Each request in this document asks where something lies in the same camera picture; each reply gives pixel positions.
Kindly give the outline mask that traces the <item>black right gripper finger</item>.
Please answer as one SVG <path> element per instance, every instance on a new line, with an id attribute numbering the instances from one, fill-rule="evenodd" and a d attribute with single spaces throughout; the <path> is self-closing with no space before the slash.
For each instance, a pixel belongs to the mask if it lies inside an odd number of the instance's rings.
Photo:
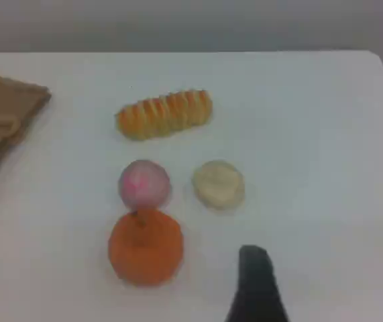
<path id="1" fill-rule="evenodd" d="M 226 320 L 288 321 L 274 266 L 264 248 L 255 245 L 240 247 L 237 290 Z"/>

